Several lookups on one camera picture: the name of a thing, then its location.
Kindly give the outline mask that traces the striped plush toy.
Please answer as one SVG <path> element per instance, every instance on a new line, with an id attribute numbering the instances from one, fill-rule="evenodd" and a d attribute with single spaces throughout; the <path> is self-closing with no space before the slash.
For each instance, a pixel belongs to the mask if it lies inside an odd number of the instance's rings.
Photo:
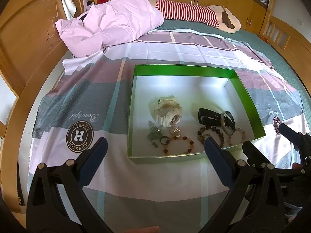
<path id="1" fill-rule="evenodd" d="M 148 1 L 162 12 L 164 19 L 204 23 L 231 34 L 241 29 L 239 19 L 224 6 L 200 6 L 167 0 Z"/>

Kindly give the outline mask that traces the white wrist watch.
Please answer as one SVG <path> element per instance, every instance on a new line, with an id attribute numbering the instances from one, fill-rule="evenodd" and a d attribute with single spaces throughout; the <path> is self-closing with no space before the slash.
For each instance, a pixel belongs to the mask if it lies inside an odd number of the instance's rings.
<path id="1" fill-rule="evenodd" d="M 154 97 L 148 102 L 148 106 L 153 120 L 161 127 L 173 127 L 182 119 L 182 106 L 173 95 L 158 98 Z"/>

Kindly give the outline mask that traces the gold butterfly brooch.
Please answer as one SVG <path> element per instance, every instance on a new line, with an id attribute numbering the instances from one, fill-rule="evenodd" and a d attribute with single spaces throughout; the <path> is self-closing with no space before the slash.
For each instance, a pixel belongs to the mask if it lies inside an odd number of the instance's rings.
<path id="1" fill-rule="evenodd" d="M 181 135 L 181 130 L 180 128 L 176 127 L 176 126 L 172 126 L 169 129 L 171 136 L 173 137 L 180 137 Z"/>

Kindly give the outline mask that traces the silver metal bangle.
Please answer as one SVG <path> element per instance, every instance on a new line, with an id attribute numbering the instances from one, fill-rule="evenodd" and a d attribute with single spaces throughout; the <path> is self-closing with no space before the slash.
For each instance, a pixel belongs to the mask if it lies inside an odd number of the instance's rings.
<path id="1" fill-rule="evenodd" d="M 220 115 L 220 124 L 224 133 L 232 136 L 236 131 L 236 124 L 233 115 L 229 111 L 224 111 Z"/>

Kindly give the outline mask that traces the wooden footboard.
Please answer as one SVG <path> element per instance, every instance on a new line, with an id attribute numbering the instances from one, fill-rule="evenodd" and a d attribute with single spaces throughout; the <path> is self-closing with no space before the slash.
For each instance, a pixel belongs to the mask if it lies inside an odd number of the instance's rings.
<path id="1" fill-rule="evenodd" d="M 288 62 L 306 90 L 310 92 L 310 42 L 289 24 L 267 11 L 259 36 Z"/>

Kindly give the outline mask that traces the pink pillow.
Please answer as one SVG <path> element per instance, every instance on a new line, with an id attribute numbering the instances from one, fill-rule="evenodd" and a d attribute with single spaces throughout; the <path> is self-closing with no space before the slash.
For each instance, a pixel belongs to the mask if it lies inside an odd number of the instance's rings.
<path id="1" fill-rule="evenodd" d="M 164 23 L 149 0 L 110 0 L 93 4 L 79 17 L 56 24 L 61 40 L 75 57 L 129 43 Z"/>

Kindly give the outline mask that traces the green cardboard box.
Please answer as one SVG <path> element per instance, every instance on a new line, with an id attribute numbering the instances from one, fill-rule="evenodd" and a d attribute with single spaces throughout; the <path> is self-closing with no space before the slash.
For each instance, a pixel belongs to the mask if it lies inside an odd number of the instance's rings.
<path id="1" fill-rule="evenodd" d="M 153 120 L 148 102 L 156 97 L 175 96 L 183 115 L 177 125 L 184 136 L 195 138 L 199 130 L 198 110 L 220 113 L 228 110 L 246 140 L 258 140 L 265 131 L 252 98 L 234 70 L 188 65 L 137 65 L 134 68 L 129 114 L 128 157 L 134 163 L 174 163 L 206 157 L 203 145 L 195 139 L 195 149 L 186 154 L 181 142 L 171 145 L 165 155 L 163 147 L 153 147 L 147 139 L 148 121 Z"/>

